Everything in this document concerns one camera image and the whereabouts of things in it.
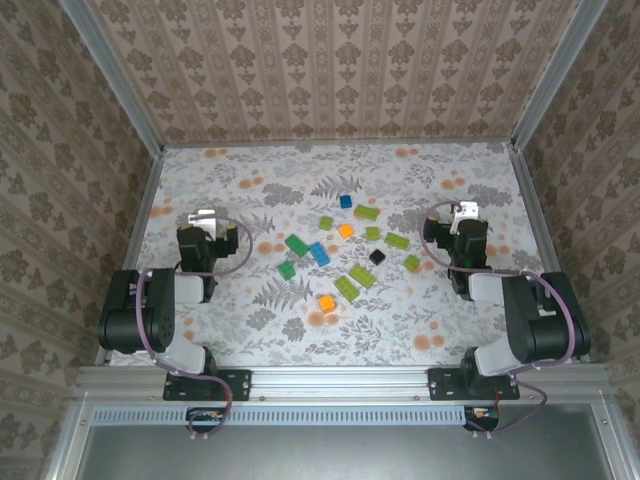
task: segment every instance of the green lego brick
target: green lego brick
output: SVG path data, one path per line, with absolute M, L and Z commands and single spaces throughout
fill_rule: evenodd
M 338 280 L 333 282 L 333 284 L 349 302 L 353 302 L 356 298 L 358 298 L 358 295 L 360 295 L 355 285 L 351 283 L 345 276 L 340 277 Z
M 400 250 L 407 250 L 409 248 L 409 239 L 396 235 L 395 233 L 387 233 L 384 243 L 399 248 Z
M 365 207 L 364 205 L 358 205 L 356 209 L 353 211 L 353 214 L 356 217 L 363 217 L 368 220 L 376 220 L 378 218 L 378 210 L 371 207 Z
M 320 230 L 331 230 L 333 226 L 333 218 L 331 217 L 322 217 L 320 218 Z
M 284 243 L 293 250 L 299 257 L 304 257 L 309 251 L 309 247 L 306 243 L 300 240 L 295 235 L 289 235 Z
M 367 240 L 375 242 L 380 239 L 380 229 L 378 227 L 367 227 Z
M 289 261 L 278 265 L 278 270 L 280 270 L 280 275 L 282 275 L 282 278 L 284 278 L 285 280 L 293 278 L 293 276 L 296 274 L 296 269 L 293 268 L 293 263 Z
M 376 281 L 376 277 L 371 275 L 360 265 L 355 265 L 349 272 L 349 275 L 364 288 L 371 288 L 371 285 Z
M 413 272 L 420 265 L 420 260 L 415 255 L 409 255 L 407 259 L 404 261 L 404 266 L 407 267 L 407 270 Z

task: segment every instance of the gray floor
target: gray floor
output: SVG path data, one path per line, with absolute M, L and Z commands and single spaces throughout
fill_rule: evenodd
M 491 440 L 462 427 L 228 427 L 207 441 L 181 427 L 98 427 L 78 478 L 610 479 L 590 411 L 547 407 Z

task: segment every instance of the blue lego brick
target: blue lego brick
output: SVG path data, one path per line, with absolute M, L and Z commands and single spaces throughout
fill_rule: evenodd
M 340 207 L 342 208 L 351 208 L 353 203 L 351 203 L 351 195 L 342 195 L 340 197 Z
M 325 251 L 324 247 L 320 244 L 320 242 L 316 242 L 313 245 L 309 246 L 309 250 L 311 251 L 311 255 L 316 259 L 316 262 L 319 267 L 324 267 L 329 264 L 329 255 Z

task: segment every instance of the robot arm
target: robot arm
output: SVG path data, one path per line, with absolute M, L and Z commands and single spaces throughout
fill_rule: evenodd
M 213 213 L 200 211 L 199 215 Z M 180 266 L 183 272 L 211 273 L 216 259 L 236 253 L 238 230 L 231 225 L 226 238 L 216 236 L 213 219 L 191 221 L 178 229 Z M 144 349 L 136 322 L 135 297 L 137 270 L 121 270 L 111 278 L 100 314 L 98 340 L 106 350 L 116 350 L 151 363 Z M 145 333 L 158 360 L 176 370 L 215 374 L 213 356 L 208 350 L 174 335 L 175 305 L 205 303 L 211 300 L 216 282 L 212 276 L 176 273 L 173 268 L 155 269 L 145 278 L 142 316 Z
M 467 350 L 459 368 L 429 370 L 432 400 L 491 400 L 496 391 L 503 398 L 518 398 L 508 373 L 533 362 L 562 358 L 569 348 L 567 321 L 555 299 L 537 282 L 522 275 L 496 274 L 486 265 L 488 224 L 478 219 L 475 202 L 460 202 L 452 213 L 454 219 L 449 224 L 427 218 L 424 239 L 445 249 L 452 267 L 463 269 L 448 270 L 455 293 L 465 300 L 504 305 L 507 334 L 490 345 Z M 541 277 L 571 314 L 576 332 L 573 354 L 585 355 L 591 337 L 567 276 L 554 272 Z
M 591 347 L 587 328 L 578 301 L 562 272 L 543 273 L 541 277 L 560 294 L 569 308 L 576 332 L 573 354 L 585 355 Z M 480 375 L 504 375 L 516 368 L 541 360 L 557 360 L 567 351 L 567 322 L 556 301 L 541 285 L 532 284 L 523 276 L 474 274 L 469 279 L 472 298 L 476 301 L 495 300 L 495 288 L 501 286 L 501 302 L 505 307 L 507 335 L 475 350 L 475 362 Z M 479 292 L 488 296 L 479 296 Z

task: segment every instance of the wire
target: wire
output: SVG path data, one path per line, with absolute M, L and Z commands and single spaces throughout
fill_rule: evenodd
M 487 432 L 485 429 L 483 429 L 482 427 L 480 427 L 479 425 L 477 425 L 476 423 L 467 420 L 467 423 L 469 425 L 471 425 L 474 428 L 477 428 L 480 431 L 486 432 L 487 433 L 487 437 L 489 438 L 491 435 L 498 435 L 500 433 L 506 433 L 510 430 L 513 430 L 516 427 L 519 427 L 520 425 L 522 425 L 523 423 L 527 422 L 528 420 L 531 420 L 533 417 L 535 417 L 537 414 L 539 414 L 542 411 L 542 408 L 546 405 L 547 400 L 548 400 L 548 396 L 547 394 L 539 389 L 538 387 L 535 387 L 533 385 L 530 385 L 528 383 L 525 383 L 521 380 L 519 380 L 516 377 L 516 374 L 518 373 L 522 373 L 522 372 L 526 372 L 532 369 L 539 369 L 541 367 L 552 367 L 554 365 L 560 365 L 561 363 L 566 362 L 568 359 L 571 358 L 571 355 L 573 354 L 573 351 L 575 350 L 575 346 L 576 346 L 576 331 L 575 331 L 575 326 L 573 324 L 573 319 L 571 318 L 571 312 L 569 311 L 569 307 L 567 306 L 567 304 L 565 303 L 565 301 L 562 299 L 562 297 L 560 296 L 560 294 L 558 293 L 558 291 L 553 288 L 553 286 L 547 282 L 544 278 L 540 277 L 537 273 L 534 272 L 530 272 L 528 270 L 509 270 L 509 269 L 497 269 L 497 268 L 492 268 L 490 270 L 485 270 L 485 269 L 479 269 L 479 268 L 463 268 L 463 267 L 456 267 L 453 265 L 449 265 L 445 262 L 443 262 L 442 260 L 440 260 L 438 257 L 436 257 L 433 252 L 429 249 L 429 246 L 427 245 L 427 241 L 424 238 L 424 229 L 427 225 L 427 221 L 429 220 L 429 217 L 433 216 L 435 214 L 435 211 L 437 208 L 445 206 L 445 205 L 453 205 L 455 207 L 458 208 L 458 211 L 460 210 L 461 206 L 459 202 L 456 202 L 454 200 L 444 200 L 442 202 L 438 202 L 435 205 L 432 205 L 430 208 L 427 209 L 427 212 L 425 213 L 424 219 L 422 221 L 422 231 L 419 232 L 420 234 L 420 241 L 422 243 L 422 248 L 425 249 L 425 251 L 427 252 L 427 255 L 429 255 L 429 257 L 431 257 L 431 259 L 437 263 L 438 265 L 447 268 L 449 270 L 453 270 L 456 272 L 463 272 L 463 273 L 494 273 L 497 275 L 524 275 L 526 277 L 531 277 L 534 281 L 538 282 L 540 285 L 542 285 L 544 287 L 544 289 L 549 292 L 549 294 L 553 297 L 553 299 L 556 301 L 556 303 L 558 304 L 558 306 L 560 307 L 560 310 L 562 311 L 562 314 L 564 315 L 565 321 L 567 322 L 567 330 L 568 330 L 568 346 L 567 346 L 567 350 L 564 353 L 564 355 L 562 355 L 562 357 L 560 357 L 557 360 L 551 360 L 551 361 L 544 361 L 544 362 L 538 362 L 536 365 L 534 365 L 533 363 L 529 364 L 529 365 L 524 365 L 520 368 L 517 368 L 515 370 L 512 370 L 511 372 L 509 372 L 511 378 L 513 379 L 513 381 L 517 384 L 520 385 L 524 388 L 527 388 L 529 390 L 533 390 L 535 392 L 538 392 L 542 395 L 542 401 L 536 405 L 529 413 L 527 413 L 526 415 L 524 415 L 522 418 L 518 419 L 517 421 L 515 421 L 514 423 L 507 425 L 506 427 L 502 427 L 499 428 L 497 430 L 494 430 L 492 432 Z
M 481 427 L 480 425 L 478 425 L 477 423 L 475 423 L 472 420 L 467 420 L 467 423 L 469 425 L 471 425 L 473 428 L 479 430 L 480 432 L 486 433 L 487 434 L 487 438 L 491 438 L 493 435 L 500 435 L 501 433 L 507 433 L 507 432 L 509 432 L 509 431 L 511 431 L 511 430 L 513 430 L 515 428 L 518 428 L 522 424 L 528 422 L 529 420 L 531 420 L 533 417 L 535 417 L 536 415 L 538 415 L 542 411 L 544 406 L 547 404 L 547 401 L 549 400 L 549 396 L 541 388 L 535 387 L 535 386 L 531 385 L 530 383 L 525 383 L 522 380 L 516 378 L 515 376 L 513 377 L 513 380 L 519 386 L 521 386 L 523 388 L 527 388 L 529 390 L 533 390 L 534 392 L 537 392 L 540 395 L 542 395 L 542 400 L 535 407 L 533 407 L 533 409 L 531 409 L 529 412 L 524 414 L 522 417 L 520 417 L 515 422 L 510 423 L 506 427 L 498 428 L 497 430 L 494 430 L 492 432 L 486 430 L 485 428 Z
M 238 271 L 240 268 L 242 268 L 248 261 L 249 261 L 249 257 L 251 257 L 251 253 L 253 252 L 253 237 L 251 236 L 251 231 L 249 230 L 249 228 L 244 225 L 243 223 L 239 222 L 238 220 L 226 217 L 224 215 L 218 215 L 218 214 L 205 214 L 205 215 L 198 215 L 195 217 L 196 220 L 203 220 L 203 219 L 207 219 L 207 218 L 215 218 L 217 220 L 223 220 L 223 221 L 227 221 L 227 222 L 231 222 L 236 224 L 237 226 L 239 226 L 240 228 L 242 228 L 245 232 L 247 232 L 247 237 L 249 239 L 249 251 L 247 252 L 247 255 L 245 256 L 245 258 L 242 260 L 242 262 L 240 262 L 237 266 L 223 271 L 223 272 L 176 272 L 176 275 L 185 275 L 185 276 L 198 276 L 198 277 L 213 277 L 214 275 L 219 277 L 219 276 L 223 276 L 223 275 L 229 275 L 231 273 L 234 273 L 236 271 Z M 195 374 L 195 373 L 190 373 L 190 372 L 186 372 L 184 370 L 180 370 L 180 369 L 176 369 L 174 367 L 172 367 L 171 365 L 168 365 L 166 363 L 163 363 L 162 360 L 157 358 L 156 352 L 153 350 L 153 348 L 151 347 L 151 343 L 149 343 L 149 339 L 147 338 L 147 334 L 145 332 L 144 329 L 144 319 L 142 316 L 142 292 L 144 291 L 144 281 L 147 277 L 147 275 L 152 272 L 153 269 L 152 268 L 145 268 L 142 270 L 142 272 L 140 272 L 140 276 L 138 277 L 138 282 L 136 283 L 136 297 L 135 297 L 135 307 L 136 307 L 136 325 L 138 327 L 138 334 L 140 335 L 140 340 L 142 341 L 142 345 L 144 346 L 144 349 L 147 351 L 147 353 L 149 354 L 149 358 L 151 359 L 151 361 L 158 367 L 168 371 L 169 373 L 171 373 L 172 375 L 180 375 L 186 378 L 192 378 L 194 380 L 208 380 L 208 381 L 212 381 L 212 382 L 216 382 L 217 384 L 219 384 L 225 393 L 225 400 L 226 400 L 226 407 L 224 410 L 224 413 L 222 414 L 222 418 L 220 419 L 219 423 L 213 427 L 213 429 L 209 432 L 207 432 L 206 434 L 199 434 L 198 432 L 196 432 L 195 430 L 193 430 L 193 419 L 190 420 L 189 425 L 188 425 L 188 429 L 191 432 L 191 436 L 192 438 L 195 438 L 195 436 L 197 435 L 201 435 L 204 438 L 208 438 L 208 436 L 213 435 L 214 433 L 216 433 L 224 424 L 224 422 L 227 420 L 227 418 L 229 417 L 229 414 L 231 413 L 231 406 L 233 403 L 233 393 L 231 392 L 231 388 L 229 387 L 229 385 L 227 384 L 227 382 L 225 382 L 224 380 L 222 380 L 219 377 L 213 376 L 213 375 L 200 375 L 200 374 Z

